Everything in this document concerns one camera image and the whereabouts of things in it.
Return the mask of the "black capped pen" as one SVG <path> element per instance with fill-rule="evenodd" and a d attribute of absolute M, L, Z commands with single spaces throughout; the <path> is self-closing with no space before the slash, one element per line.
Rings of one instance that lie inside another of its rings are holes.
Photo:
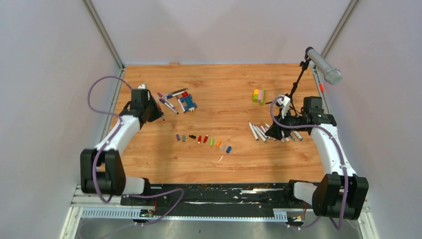
<path fill-rule="evenodd" d="M 269 136 L 267 136 L 266 134 L 265 134 L 265 132 L 266 132 L 266 128 L 264 127 L 264 126 L 260 126 L 260 128 L 261 128 L 261 130 L 264 132 L 264 135 L 266 136 L 266 138 L 270 138 Z"/>

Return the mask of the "white pen body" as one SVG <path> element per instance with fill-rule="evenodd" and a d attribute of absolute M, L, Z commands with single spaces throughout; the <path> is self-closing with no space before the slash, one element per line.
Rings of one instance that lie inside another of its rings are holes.
<path fill-rule="evenodd" d="M 253 124 L 250 121 L 248 122 L 248 124 L 249 124 L 249 127 L 250 127 L 250 129 L 251 129 L 251 131 L 253 133 L 253 136 L 254 136 L 255 140 L 258 141 L 259 140 L 259 137 L 257 135 L 257 132 L 255 131 L 255 128 L 254 128 Z"/>

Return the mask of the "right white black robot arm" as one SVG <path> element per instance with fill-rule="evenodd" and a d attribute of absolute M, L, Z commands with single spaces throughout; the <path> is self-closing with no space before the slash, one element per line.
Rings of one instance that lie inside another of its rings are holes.
<path fill-rule="evenodd" d="M 334 116 L 327 114 L 320 97 L 305 97 L 299 116 L 290 112 L 291 99 L 279 95 L 270 104 L 272 125 L 266 135 L 277 140 L 295 131 L 307 132 L 314 141 L 324 170 L 323 179 L 311 182 L 290 180 L 284 194 L 287 206 L 296 208 L 303 202 L 311 205 L 319 217 L 357 220 L 360 217 L 369 183 L 357 175 L 344 154 L 338 138 Z"/>

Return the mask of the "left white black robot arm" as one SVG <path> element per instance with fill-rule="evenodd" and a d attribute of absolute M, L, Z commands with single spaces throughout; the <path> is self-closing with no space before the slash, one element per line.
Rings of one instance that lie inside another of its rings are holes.
<path fill-rule="evenodd" d="M 146 122 L 159 119 L 163 112 L 144 84 L 131 91 L 131 100 L 119 114 L 121 120 L 94 148 L 80 154 L 81 190 L 95 194 L 133 195 L 141 206 L 152 201 L 147 178 L 129 177 L 124 172 L 121 157 L 133 136 Z"/>

